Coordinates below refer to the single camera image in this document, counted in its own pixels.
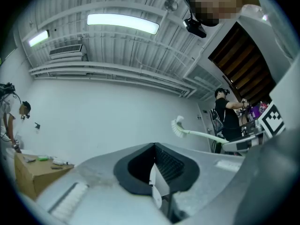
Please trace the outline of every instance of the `black rubber seal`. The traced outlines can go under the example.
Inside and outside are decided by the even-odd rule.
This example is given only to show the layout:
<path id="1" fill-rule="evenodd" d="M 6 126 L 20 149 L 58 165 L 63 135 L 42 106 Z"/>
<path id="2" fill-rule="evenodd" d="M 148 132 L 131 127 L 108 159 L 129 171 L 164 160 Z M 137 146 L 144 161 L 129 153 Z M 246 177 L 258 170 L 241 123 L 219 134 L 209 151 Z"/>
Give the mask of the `black rubber seal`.
<path id="1" fill-rule="evenodd" d="M 113 173 L 128 192 L 151 196 L 152 186 L 149 185 L 149 179 L 154 163 L 169 185 L 170 194 L 189 190 L 200 173 L 194 160 L 159 143 L 150 143 L 121 158 Z"/>

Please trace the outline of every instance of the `ceiling light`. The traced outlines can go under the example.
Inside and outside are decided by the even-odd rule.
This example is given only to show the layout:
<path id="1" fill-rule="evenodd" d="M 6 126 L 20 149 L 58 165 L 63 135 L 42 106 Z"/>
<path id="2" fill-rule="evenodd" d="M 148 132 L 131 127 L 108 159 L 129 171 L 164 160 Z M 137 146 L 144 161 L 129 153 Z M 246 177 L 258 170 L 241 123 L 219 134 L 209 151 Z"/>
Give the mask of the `ceiling light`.
<path id="1" fill-rule="evenodd" d="M 138 17 L 120 14 L 90 14 L 88 25 L 115 25 L 138 29 L 155 35 L 159 24 Z"/>
<path id="2" fill-rule="evenodd" d="M 45 40 L 49 38 L 49 31 L 43 31 L 40 34 L 38 34 L 37 36 L 35 36 L 32 40 L 29 41 L 29 45 L 30 47 L 34 46 L 35 44 L 40 43 L 41 41 Z"/>

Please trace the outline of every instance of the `gray surface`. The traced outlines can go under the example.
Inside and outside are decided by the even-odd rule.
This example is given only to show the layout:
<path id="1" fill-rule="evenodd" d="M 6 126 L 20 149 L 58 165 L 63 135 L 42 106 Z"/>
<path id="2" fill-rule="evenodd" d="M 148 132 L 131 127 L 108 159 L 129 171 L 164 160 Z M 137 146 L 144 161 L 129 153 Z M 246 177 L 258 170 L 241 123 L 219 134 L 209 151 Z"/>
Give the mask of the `gray surface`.
<path id="1" fill-rule="evenodd" d="M 200 168 L 200 176 L 195 184 L 187 192 L 178 192 L 173 196 L 179 209 L 191 216 L 179 224 L 195 224 L 196 221 L 202 221 L 203 224 L 232 224 L 235 211 L 250 181 L 248 172 L 252 167 L 245 168 L 243 164 L 237 173 L 230 172 L 215 167 L 217 161 L 242 163 L 244 158 L 163 145 L 195 160 Z M 152 197 L 128 193 L 113 174 L 114 165 L 120 158 L 143 146 L 145 145 L 85 161 L 47 188 L 37 199 L 37 203 L 49 210 L 71 185 L 84 182 L 90 188 L 69 220 L 70 225 L 171 224 L 157 209 Z"/>

